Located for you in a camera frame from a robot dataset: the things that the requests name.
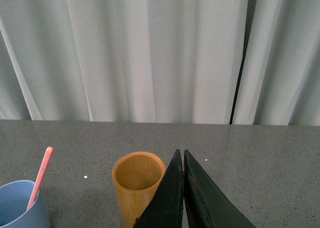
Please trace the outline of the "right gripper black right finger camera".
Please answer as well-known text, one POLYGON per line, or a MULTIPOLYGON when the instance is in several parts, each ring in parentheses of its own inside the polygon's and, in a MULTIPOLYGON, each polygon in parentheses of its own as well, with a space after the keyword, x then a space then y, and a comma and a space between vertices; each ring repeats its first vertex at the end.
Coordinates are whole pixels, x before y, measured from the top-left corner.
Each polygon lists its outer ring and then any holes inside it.
POLYGON ((254 227, 188 150, 184 151, 184 202, 189 227, 254 227))

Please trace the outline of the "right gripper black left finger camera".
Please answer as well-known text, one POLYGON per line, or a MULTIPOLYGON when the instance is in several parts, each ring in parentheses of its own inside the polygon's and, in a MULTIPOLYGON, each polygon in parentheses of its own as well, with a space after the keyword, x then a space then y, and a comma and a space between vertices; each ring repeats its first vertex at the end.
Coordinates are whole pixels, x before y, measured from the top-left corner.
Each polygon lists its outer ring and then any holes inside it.
POLYGON ((184 171, 181 152, 177 149, 148 206, 134 227, 182 227, 184 171))

